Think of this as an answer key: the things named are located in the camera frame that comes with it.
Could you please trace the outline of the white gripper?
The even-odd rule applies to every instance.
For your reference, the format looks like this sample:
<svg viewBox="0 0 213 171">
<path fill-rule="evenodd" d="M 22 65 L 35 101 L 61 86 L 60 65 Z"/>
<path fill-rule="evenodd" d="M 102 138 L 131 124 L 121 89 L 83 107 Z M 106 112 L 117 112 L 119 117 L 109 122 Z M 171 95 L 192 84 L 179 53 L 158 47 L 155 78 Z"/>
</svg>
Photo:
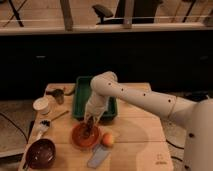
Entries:
<svg viewBox="0 0 213 171">
<path fill-rule="evenodd" d="M 90 116 L 93 116 L 94 126 L 98 126 L 99 117 L 108 109 L 109 97 L 92 93 L 85 105 L 83 122 L 88 125 Z"/>
</svg>

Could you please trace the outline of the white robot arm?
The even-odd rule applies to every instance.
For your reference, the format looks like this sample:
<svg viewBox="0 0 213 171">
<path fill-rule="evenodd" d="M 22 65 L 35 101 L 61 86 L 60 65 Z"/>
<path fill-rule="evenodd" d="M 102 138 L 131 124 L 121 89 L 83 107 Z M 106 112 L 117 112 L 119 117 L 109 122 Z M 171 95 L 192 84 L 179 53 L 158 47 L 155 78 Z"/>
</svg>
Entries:
<svg viewBox="0 0 213 171">
<path fill-rule="evenodd" d="M 138 90 L 118 82 L 112 71 L 95 75 L 90 81 L 91 95 L 84 112 L 98 123 L 110 97 L 115 97 L 167 118 L 186 130 L 182 171 L 213 171 L 213 98 L 196 102 L 155 91 Z"/>
</svg>

